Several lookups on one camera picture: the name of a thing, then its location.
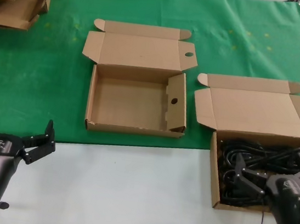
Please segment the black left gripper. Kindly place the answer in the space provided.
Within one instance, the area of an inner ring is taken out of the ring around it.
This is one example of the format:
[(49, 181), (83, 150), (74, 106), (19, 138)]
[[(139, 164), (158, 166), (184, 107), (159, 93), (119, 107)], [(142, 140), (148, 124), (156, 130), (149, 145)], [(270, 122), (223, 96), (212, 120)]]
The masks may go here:
[(55, 151), (55, 130), (53, 120), (46, 126), (44, 134), (21, 137), (0, 133), (0, 205), (2, 197), (15, 174), (22, 150), (22, 159), (26, 164), (31, 164)]

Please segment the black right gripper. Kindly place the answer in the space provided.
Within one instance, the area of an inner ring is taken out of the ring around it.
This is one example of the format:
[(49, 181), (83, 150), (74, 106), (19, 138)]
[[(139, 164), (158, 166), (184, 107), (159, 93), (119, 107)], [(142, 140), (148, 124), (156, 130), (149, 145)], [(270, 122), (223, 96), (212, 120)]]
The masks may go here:
[(265, 195), (266, 192), (277, 224), (300, 224), (300, 153), (296, 164), (299, 171), (295, 175), (273, 175), (269, 178), (265, 173), (248, 169), (242, 154), (238, 153), (233, 182), (245, 193)]

